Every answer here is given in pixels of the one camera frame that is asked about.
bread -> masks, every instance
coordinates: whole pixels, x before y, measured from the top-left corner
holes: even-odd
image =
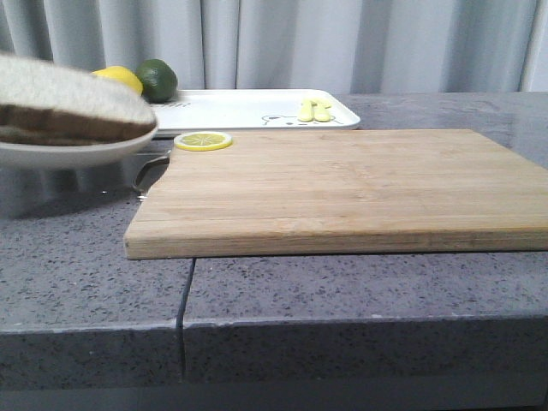
[[[0,141],[111,143],[140,137],[156,124],[146,101],[118,81],[0,53]]]

curtain fold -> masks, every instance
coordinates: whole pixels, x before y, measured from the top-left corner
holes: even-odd
[[[161,58],[183,89],[503,92],[535,73],[538,12],[535,0],[0,0],[0,50],[86,70]]]
[[[521,75],[520,89],[548,91],[548,0],[539,0]]]

lemon slice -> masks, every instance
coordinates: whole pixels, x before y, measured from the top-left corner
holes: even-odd
[[[196,133],[179,134],[173,140],[175,147],[191,152],[209,152],[228,147],[232,144],[232,136],[218,131],[199,131]]]

lemon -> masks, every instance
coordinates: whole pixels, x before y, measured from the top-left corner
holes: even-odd
[[[143,84],[129,68],[123,66],[109,66],[101,70],[93,71],[93,73],[100,75],[101,77],[118,80],[133,88],[138,94],[143,93]]]
[[[143,95],[150,103],[165,103],[176,95],[177,76],[163,60],[145,60],[135,70],[135,75],[143,83]]]
[[[198,133],[179,134],[173,140],[175,147],[191,152],[208,152],[228,147],[232,136],[218,131],[200,131]]]

speckled stone surface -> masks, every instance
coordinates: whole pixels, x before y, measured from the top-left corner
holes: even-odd
[[[339,98],[360,128],[471,128],[548,167],[546,93]],[[547,252],[198,259],[187,378],[548,375],[547,295]]]
[[[181,380],[176,317],[191,261],[125,258],[135,161],[0,170],[0,389]]]

